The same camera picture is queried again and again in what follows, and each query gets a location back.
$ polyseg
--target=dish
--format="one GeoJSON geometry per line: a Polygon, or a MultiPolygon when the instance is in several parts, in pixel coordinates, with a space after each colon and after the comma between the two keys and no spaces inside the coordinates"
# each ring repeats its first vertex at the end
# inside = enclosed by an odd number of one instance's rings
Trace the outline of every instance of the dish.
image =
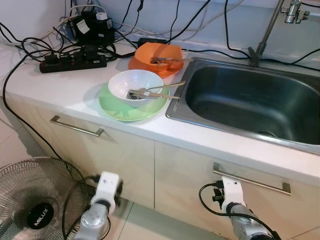
{"type": "Polygon", "coordinates": [[[184,68],[184,65],[185,65],[185,63],[183,61],[179,61],[174,64],[174,68],[168,68],[165,71],[151,71],[147,68],[147,66],[144,63],[140,62],[135,57],[133,57],[129,61],[128,68],[129,69],[148,70],[150,72],[157,74],[160,78],[164,79],[164,78],[167,78],[169,76],[172,76],[172,75],[180,72],[180,70],[184,68]]]}
{"type": "MultiPolygon", "coordinates": [[[[150,98],[132,100],[127,98],[129,90],[163,86],[164,82],[157,74],[146,70],[127,70],[114,75],[109,83],[109,91],[120,101],[133,107],[140,107],[151,101],[150,98]]],[[[150,92],[160,93],[161,89],[151,89],[150,92]]]]}
{"type": "Polygon", "coordinates": [[[145,64],[148,69],[160,72],[170,68],[172,63],[151,63],[151,58],[159,57],[180,59],[183,57],[183,52],[181,47],[178,45],[146,42],[135,51],[134,56],[138,61],[145,64]]]}
{"type": "MultiPolygon", "coordinates": [[[[169,95],[170,90],[164,88],[160,93],[169,95]]],[[[113,119],[125,122],[147,119],[157,114],[167,101],[167,98],[159,98],[152,99],[152,101],[141,107],[129,106],[112,95],[107,83],[102,86],[99,93],[99,103],[104,112],[113,119]]]]}

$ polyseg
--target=white countertop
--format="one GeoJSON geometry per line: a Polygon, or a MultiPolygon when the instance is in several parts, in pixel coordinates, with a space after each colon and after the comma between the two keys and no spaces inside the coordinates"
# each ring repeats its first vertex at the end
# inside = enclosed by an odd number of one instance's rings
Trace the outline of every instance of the white countertop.
{"type": "MultiPolygon", "coordinates": [[[[117,44],[117,53],[132,51],[126,44],[117,44]]],[[[225,62],[247,63],[246,60],[212,54],[189,53],[225,62]]],[[[169,102],[160,113],[146,120],[121,122],[110,118],[99,105],[101,86],[115,74],[128,70],[130,59],[109,62],[106,68],[42,74],[39,63],[30,61],[20,66],[9,79],[8,97],[18,98],[42,108],[102,126],[118,129],[169,145],[185,148],[213,158],[258,169],[267,173],[319,186],[320,156],[265,141],[184,123],[166,117],[169,102]]],[[[293,66],[263,63],[263,67],[318,76],[319,73],[293,66]]],[[[164,84],[179,82],[180,73],[165,78],[164,84]]]]}

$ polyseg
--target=white bowl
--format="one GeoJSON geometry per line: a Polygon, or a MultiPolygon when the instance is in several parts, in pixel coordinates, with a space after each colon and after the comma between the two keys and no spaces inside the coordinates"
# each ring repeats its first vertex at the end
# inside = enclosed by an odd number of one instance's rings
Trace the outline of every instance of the white bowl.
{"type": "MultiPolygon", "coordinates": [[[[161,77],[157,74],[146,71],[146,70],[128,70],[118,73],[113,76],[109,83],[108,88],[109,91],[118,99],[120,99],[123,103],[128,104],[132,107],[141,107],[148,102],[152,101],[152,98],[143,98],[143,99],[127,99],[128,91],[133,89],[141,89],[141,88],[152,88],[163,86],[164,82],[161,77]]],[[[151,89],[150,92],[160,93],[162,88],[151,89]]]]}

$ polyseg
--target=cabinet door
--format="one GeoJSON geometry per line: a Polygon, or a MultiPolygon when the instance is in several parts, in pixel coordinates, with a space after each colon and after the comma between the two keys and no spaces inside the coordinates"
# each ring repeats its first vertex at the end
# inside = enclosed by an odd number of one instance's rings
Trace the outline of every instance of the cabinet door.
{"type": "MultiPolygon", "coordinates": [[[[262,221],[277,231],[281,239],[290,239],[320,224],[319,188],[282,179],[269,173],[227,163],[182,148],[155,142],[155,209],[173,218],[237,240],[227,217],[208,212],[198,198],[199,189],[221,180],[213,174],[213,164],[219,163],[225,172],[277,188],[290,184],[288,196],[261,186],[242,182],[243,198],[262,221]]],[[[216,212],[213,189],[203,191],[203,200],[216,212]]]]}
{"type": "MultiPolygon", "coordinates": [[[[10,105],[52,143],[62,158],[71,161],[85,176],[102,171],[117,173],[124,182],[123,198],[154,207],[153,140],[21,102],[10,102],[10,105]],[[55,115],[60,117],[59,122],[92,132],[101,128],[103,133],[96,137],[50,123],[55,115]]],[[[35,139],[45,146],[38,137],[35,139]]],[[[44,149],[54,156],[47,146],[44,149]]]]}

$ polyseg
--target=stainless steel sink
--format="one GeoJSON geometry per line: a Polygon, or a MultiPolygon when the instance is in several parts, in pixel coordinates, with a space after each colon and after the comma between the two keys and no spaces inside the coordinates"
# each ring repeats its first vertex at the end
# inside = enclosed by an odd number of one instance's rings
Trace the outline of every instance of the stainless steel sink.
{"type": "Polygon", "coordinates": [[[318,77],[197,58],[167,117],[320,154],[318,77]]]}

